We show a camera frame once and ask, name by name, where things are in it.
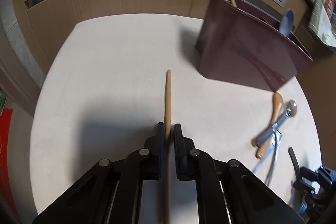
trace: tabletop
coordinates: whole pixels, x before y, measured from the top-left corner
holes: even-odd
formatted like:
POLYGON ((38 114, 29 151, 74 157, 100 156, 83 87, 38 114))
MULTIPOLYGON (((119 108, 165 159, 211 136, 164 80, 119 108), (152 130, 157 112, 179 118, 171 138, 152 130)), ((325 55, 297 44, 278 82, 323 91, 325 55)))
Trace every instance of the tabletop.
MULTIPOLYGON (((124 159, 155 134, 154 125, 164 119, 168 69, 172 124, 181 123, 184 136, 214 159, 237 159, 250 170, 255 166, 251 139, 269 123, 273 94, 202 77, 194 48, 202 23, 174 15, 132 14, 75 26, 47 75, 34 116, 30 175, 38 213, 100 159, 124 159)), ((288 147, 300 166, 315 170, 321 165, 320 146, 296 78, 279 93, 285 101, 295 100, 298 112, 281 127, 270 188, 291 204, 295 174, 288 147)), ((256 174, 262 181, 269 164, 270 159, 256 174)), ((179 182, 171 173, 172 223, 197 223, 194 182, 179 182)), ((155 211, 157 183, 145 182, 143 189, 142 210, 155 211)), ((157 223, 156 217, 147 213, 140 220, 157 223)))

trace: gray handle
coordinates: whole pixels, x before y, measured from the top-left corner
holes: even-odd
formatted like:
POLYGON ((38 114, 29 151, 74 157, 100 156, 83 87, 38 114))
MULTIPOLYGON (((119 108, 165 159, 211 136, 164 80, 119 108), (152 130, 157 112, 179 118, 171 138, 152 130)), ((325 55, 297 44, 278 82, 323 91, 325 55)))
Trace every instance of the gray handle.
POLYGON ((258 147, 260 147, 271 135, 275 132, 283 123, 286 121, 288 117, 287 111, 281 114, 281 116, 277 119, 277 121, 267 128, 256 140, 255 143, 258 147))

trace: purple container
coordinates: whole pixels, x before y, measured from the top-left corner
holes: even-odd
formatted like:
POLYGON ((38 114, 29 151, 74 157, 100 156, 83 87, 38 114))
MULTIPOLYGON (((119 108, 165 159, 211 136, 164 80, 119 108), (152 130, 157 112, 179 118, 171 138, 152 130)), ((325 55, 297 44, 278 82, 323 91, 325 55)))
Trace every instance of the purple container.
POLYGON ((293 33, 256 6, 210 0, 196 49, 199 73, 209 79, 275 92, 312 62, 293 33))

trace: white table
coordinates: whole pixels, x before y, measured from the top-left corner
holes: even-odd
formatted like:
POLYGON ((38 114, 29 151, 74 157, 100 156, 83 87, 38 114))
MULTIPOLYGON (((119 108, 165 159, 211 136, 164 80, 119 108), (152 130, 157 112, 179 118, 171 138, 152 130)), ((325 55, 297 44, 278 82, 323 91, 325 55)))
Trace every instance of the white table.
MULTIPOLYGON (((154 135, 153 126, 164 118, 168 69, 172 124, 181 123, 184 136, 214 159, 238 159, 250 170, 254 167, 251 139, 268 125, 272 93, 198 73, 194 44, 202 22, 136 14, 76 25, 48 73, 35 112, 30 173, 38 213, 97 161, 123 159, 154 135)), ((299 165, 313 170, 321 157, 315 123, 296 78, 279 92, 298 105, 297 116, 281 127, 283 140, 270 185, 288 203, 295 180, 288 147, 299 165)), ((262 181, 269 162, 257 173, 262 181)), ((194 184, 176 179, 172 184, 172 223, 197 223, 194 184)), ((149 187, 155 192, 155 184, 149 187)), ((148 218, 155 222, 155 216, 148 218)))

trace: red paper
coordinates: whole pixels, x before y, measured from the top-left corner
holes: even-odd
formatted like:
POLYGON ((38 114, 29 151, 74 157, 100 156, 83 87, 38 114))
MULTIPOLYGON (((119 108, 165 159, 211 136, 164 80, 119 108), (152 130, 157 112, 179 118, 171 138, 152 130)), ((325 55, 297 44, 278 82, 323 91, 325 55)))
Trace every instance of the red paper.
POLYGON ((7 166, 7 144, 9 125, 11 123, 13 109, 5 108, 0 116, 0 194, 17 215, 11 187, 9 185, 8 166, 7 166))

